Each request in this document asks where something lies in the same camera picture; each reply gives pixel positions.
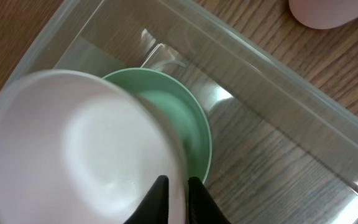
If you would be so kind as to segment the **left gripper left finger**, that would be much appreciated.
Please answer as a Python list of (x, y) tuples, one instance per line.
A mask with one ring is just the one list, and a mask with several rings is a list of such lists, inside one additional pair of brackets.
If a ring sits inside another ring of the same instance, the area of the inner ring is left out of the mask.
[(160, 175), (124, 224), (167, 224), (168, 211), (169, 179)]

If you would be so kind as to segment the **teal green bowl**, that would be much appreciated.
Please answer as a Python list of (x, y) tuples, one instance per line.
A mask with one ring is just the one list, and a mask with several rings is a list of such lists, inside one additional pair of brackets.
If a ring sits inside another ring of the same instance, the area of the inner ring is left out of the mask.
[(188, 176), (205, 182), (213, 143), (208, 119), (187, 87), (175, 78), (148, 68), (125, 68), (103, 77), (155, 105), (172, 123), (183, 144)]

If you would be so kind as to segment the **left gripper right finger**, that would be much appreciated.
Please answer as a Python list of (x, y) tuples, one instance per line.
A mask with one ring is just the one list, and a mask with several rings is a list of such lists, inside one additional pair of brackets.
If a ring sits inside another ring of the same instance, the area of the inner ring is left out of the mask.
[(231, 224), (197, 177), (188, 179), (190, 224)]

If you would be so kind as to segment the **pink bowl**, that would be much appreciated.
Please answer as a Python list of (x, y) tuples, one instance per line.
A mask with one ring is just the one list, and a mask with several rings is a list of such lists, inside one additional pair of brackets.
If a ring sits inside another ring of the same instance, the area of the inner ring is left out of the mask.
[(151, 102), (87, 73), (44, 70), (0, 92), (0, 223), (124, 223), (161, 175), (186, 222), (186, 161)]

